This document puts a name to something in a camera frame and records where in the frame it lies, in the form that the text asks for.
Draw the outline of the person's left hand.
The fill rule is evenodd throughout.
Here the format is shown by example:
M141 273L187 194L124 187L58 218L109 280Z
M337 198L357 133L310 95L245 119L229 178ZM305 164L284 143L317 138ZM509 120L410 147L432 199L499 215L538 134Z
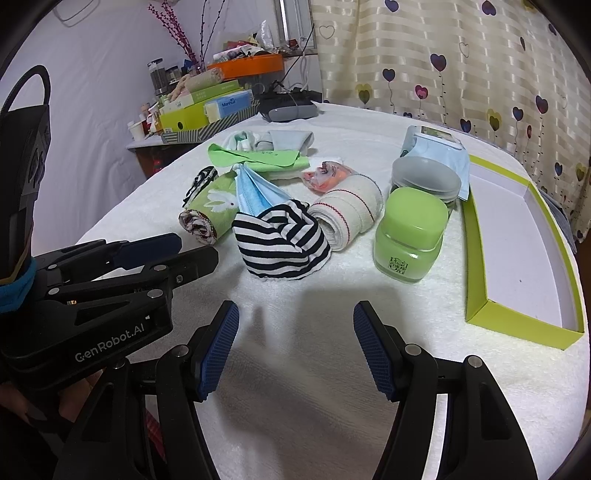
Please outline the person's left hand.
M99 370L65 388L58 395L58 412L62 418L70 422L76 421L102 373ZM24 422L29 422L28 414L33 409L33 403L10 383L1 385L1 406L15 413Z

